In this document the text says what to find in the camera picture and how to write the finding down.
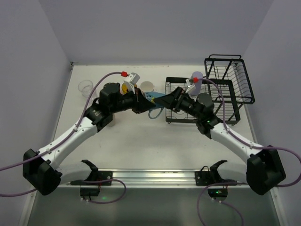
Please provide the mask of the clear glass cup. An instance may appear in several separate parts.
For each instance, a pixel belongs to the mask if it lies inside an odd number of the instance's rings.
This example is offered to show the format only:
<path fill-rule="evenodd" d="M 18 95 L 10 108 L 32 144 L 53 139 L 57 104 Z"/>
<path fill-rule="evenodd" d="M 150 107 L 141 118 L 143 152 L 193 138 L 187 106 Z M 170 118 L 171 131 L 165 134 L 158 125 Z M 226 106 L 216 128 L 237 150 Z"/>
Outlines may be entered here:
<path fill-rule="evenodd" d="M 90 93 L 93 90 L 93 82 L 90 80 L 83 80 L 78 84 L 78 90 L 83 97 L 89 97 Z"/>

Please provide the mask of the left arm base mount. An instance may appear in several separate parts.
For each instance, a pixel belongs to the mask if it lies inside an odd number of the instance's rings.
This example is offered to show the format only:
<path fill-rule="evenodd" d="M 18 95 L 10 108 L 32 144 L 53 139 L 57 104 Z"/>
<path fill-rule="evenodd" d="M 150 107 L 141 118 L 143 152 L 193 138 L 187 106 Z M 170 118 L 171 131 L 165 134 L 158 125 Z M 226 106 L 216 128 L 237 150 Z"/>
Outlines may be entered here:
<path fill-rule="evenodd" d="M 108 182 L 102 182 L 102 183 L 96 184 L 96 183 L 88 183 L 88 181 L 95 182 L 95 181 L 112 179 L 113 171 L 110 171 L 110 170 L 99 171 L 98 168 L 89 160 L 82 160 L 81 162 L 84 163 L 85 165 L 87 165 L 89 167 L 89 169 L 91 170 L 91 172 L 89 173 L 87 179 L 84 180 L 84 182 L 82 182 L 81 180 L 75 180 L 75 181 L 71 181 L 70 184 L 72 186 L 87 186 L 87 185 L 95 186 L 95 185 L 97 185 L 97 188 L 81 188 L 79 191 L 81 198 L 89 199 L 91 201 L 92 197 L 97 197 L 100 194 L 101 185 L 111 186 L 112 182 L 108 181 Z"/>

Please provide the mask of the cream tumbler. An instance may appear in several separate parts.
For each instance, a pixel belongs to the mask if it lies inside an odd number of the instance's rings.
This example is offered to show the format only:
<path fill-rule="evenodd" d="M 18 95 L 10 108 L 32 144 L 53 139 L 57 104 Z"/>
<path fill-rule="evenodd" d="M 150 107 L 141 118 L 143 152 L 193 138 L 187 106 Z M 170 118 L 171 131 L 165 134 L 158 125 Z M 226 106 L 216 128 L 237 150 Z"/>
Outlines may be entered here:
<path fill-rule="evenodd" d="M 113 118 L 110 123 L 107 124 L 108 127 L 113 127 L 116 124 L 116 120 Z"/>

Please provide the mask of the pink mug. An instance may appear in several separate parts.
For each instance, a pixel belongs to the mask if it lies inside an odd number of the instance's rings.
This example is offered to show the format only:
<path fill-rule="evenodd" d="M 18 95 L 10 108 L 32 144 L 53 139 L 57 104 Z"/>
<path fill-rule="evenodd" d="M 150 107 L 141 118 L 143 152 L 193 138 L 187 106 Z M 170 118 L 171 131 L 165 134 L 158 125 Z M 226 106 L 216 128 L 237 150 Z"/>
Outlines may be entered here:
<path fill-rule="evenodd" d="M 140 90 L 142 92 L 153 92 L 154 91 L 154 84 L 150 81 L 143 81 L 140 84 Z"/>

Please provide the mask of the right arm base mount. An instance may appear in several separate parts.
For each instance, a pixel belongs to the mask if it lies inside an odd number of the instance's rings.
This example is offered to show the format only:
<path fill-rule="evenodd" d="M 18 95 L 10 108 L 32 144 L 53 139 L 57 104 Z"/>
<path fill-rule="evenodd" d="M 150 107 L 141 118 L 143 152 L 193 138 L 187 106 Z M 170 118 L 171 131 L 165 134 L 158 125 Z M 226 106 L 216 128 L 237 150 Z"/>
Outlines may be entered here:
<path fill-rule="evenodd" d="M 195 171 L 196 186 L 207 186 L 214 183 L 226 183 L 229 180 L 222 179 L 217 169 L 222 164 L 226 163 L 226 160 L 220 160 L 212 166 L 204 166 L 200 170 Z M 222 188 L 208 188 L 208 195 L 214 200 L 224 201 L 228 196 L 228 189 L 226 186 Z"/>

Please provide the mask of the yellow mug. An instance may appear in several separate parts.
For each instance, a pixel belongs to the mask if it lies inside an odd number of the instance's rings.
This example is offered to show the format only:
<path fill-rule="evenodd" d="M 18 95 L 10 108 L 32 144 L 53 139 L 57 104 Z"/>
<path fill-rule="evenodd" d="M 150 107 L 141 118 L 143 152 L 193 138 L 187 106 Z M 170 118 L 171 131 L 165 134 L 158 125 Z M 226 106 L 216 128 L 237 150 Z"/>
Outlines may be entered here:
<path fill-rule="evenodd" d="M 126 94 L 129 91 L 128 88 L 127 88 L 127 85 L 125 83 L 122 84 L 121 90 L 122 90 L 123 94 Z"/>

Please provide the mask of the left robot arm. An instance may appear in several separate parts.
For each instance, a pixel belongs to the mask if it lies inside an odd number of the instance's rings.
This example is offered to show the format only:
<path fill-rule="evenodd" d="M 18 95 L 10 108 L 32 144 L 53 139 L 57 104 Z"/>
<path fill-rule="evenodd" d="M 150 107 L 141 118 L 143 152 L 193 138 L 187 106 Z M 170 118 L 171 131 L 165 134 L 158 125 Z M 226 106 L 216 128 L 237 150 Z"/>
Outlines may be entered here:
<path fill-rule="evenodd" d="M 70 169 L 60 164 L 85 140 L 94 136 L 113 120 L 113 114 L 131 109 L 143 113 L 155 104 L 148 100 L 139 88 L 121 94 L 119 83 L 107 83 L 100 91 L 98 100 L 84 112 L 72 128 L 38 152 L 25 152 L 23 177 L 42 195 L 52 193 L 60 184 L 71 181 L 93 182 L 98 179 L 98 168 L 88 160 L 82 160 Z"/>

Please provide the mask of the lilac tumbler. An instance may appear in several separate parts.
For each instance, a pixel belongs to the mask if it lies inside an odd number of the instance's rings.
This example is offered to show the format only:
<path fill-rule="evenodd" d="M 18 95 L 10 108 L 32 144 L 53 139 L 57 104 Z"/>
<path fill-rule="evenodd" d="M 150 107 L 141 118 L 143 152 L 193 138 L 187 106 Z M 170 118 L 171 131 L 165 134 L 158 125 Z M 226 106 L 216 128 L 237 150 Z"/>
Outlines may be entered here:
<path fill-rule="evenodd" d="M 195 71 L 192 73 L 192 78 L 198 78 L 202 79 L 203 78 L 203 73 L 199 71 Z M 197 96 L 201 92 L 201 86 L 202 86 L 202 81 L 198 81 L 195 84 L 195 89 L 190 93 L 193 96 Z"/>

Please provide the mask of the blue mug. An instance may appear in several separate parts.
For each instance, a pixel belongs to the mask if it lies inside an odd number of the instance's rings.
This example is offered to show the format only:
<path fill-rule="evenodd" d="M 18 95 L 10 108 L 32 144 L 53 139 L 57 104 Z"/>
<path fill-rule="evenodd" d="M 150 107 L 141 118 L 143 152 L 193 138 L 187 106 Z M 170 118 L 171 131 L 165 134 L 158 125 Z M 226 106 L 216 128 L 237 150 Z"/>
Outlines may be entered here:
<path fill-rule="evenodd" d="M 159 92 L 153 92 L 152 91 L 152 92 L 144 92 L 144 96 L 145 96 L 145 98 L 148 101 L 152 102 L 155 105 L 155 107 L 151 108 L 148 111 L 148 117 L 150 119 L 152 119 L 152 120 L 157 119 L 162 114 L 162 112 L 164 110 L 164 106 L 155 103 L 154 99 L 162 97 L 162 96 L 165 96 L 165 94 L 164 93 L 159 93 Z M 154 111 L 154 110 L 157 110 L 157 109 L 160 109 L 159 113 L 156 116 L 154 116 L 154 117 L 151 116 L 151 112 Z"/>

